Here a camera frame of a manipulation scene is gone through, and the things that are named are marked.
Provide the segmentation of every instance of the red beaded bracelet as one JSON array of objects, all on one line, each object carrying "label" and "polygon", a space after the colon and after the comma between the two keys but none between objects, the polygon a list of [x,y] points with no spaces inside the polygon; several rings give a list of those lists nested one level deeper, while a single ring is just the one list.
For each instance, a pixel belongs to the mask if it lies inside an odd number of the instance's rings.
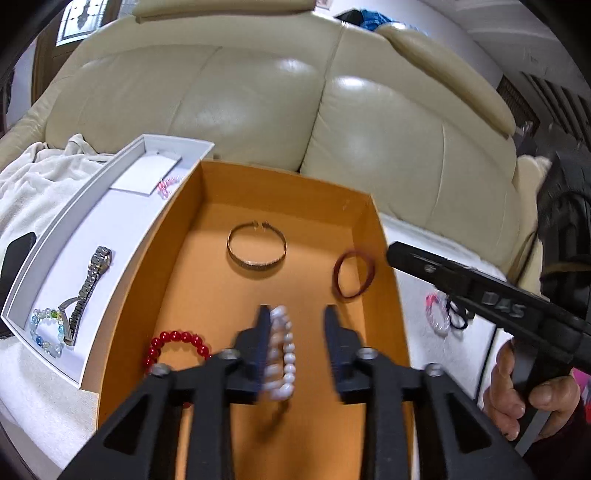
[{"label": "red beaded bracelet", "polygon": [[192,344],[197,353],[205,360],[208,360],[211,357],[209,354],[209,348],[207,348],[207,345],[203,344],[203,339],[199,335],[194,335],[191,332],[178,332],[177,330],[173,330],[170,333],[161,332],[159,337],[152,338],[150,348],[148,348],[148,356],[144,359],[144,367],[150,368],[158,362],[158,357],[161,353],[160,349],[165,343],[181,341]]}]

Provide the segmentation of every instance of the stained glass window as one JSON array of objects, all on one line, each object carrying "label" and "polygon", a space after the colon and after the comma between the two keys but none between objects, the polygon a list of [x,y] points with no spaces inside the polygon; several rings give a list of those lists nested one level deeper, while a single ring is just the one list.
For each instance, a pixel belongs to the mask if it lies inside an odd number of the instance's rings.
[{"label": "stained glass window", "polygon": [[108,0],[74,0],[66,7],[56,47],[83,40],[100,28]]}]

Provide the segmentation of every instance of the black handle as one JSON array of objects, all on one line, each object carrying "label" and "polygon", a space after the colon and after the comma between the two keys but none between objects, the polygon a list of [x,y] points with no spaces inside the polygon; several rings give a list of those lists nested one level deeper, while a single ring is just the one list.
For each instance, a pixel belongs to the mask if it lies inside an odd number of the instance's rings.
[{"label": "black handle", "polygon": [[537,410],[528,401],[531,391],[538,385],[556,377],[568,375],[570,365],[557,362],[538,352],[532,346],[514,340],[515,368],[511,378],[517,392],[525,401],[525,414],[519,419],[519,435],[512,442],[515,450],[523,456],[540,434],[550,412]]}]

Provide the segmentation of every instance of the white card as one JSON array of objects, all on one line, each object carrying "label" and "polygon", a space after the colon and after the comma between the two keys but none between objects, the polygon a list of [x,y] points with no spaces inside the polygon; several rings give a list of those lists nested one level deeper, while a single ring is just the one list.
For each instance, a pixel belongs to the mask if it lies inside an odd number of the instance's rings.
[{"label": "white card", "polygon": [[111,188],[150,195],[180,159],[175,153],[146,152],[115,180]]}]

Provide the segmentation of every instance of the white tray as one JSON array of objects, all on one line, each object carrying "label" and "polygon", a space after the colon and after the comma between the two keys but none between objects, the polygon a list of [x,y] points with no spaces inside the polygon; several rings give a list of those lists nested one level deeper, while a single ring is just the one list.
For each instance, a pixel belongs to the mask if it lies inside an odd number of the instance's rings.
[{"label": "white tray", "polygon": [[[143,240],[174,191],[212,148],[211,142],[201,140],[142,135],[89,179],[38,238],[25,260],[2,310],[2,320],[41,362],[77,388],[98,391],[115,325],[112,309],[117,302],[112,300],[122,300]],[[168,199],[163,199],[157,189],[150,195],[111,189],[114,181],[147,151],[181,156],[166,175],[181,177],[180,183],[168,188]],[[96,284],[80,321],[76,344],[65,346],[61,358],[53,358],[31,339],[28,320],[33,309],[56,309],[78,295],[99,245],[113,251],[111,267]],[[54,322],[42,322],[37,331],[49,342],[57,342]]]}]

